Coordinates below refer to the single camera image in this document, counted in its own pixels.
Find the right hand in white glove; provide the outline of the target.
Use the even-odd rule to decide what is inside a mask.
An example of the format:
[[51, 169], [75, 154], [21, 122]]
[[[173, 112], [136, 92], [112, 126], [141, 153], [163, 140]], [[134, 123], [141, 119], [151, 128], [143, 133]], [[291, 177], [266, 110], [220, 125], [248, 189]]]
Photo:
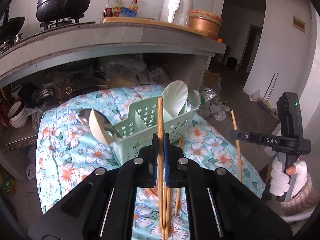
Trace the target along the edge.
[[275, 157], [272, 161], [270, 193], [276, 197], [282, 197], [290, 189], [290, 176], [296, 175], [291, 197], [298, 194], [308, 181], [308, 168], [303, 160], [296, 161], [285, 172], [282, 171], [283, 165]]

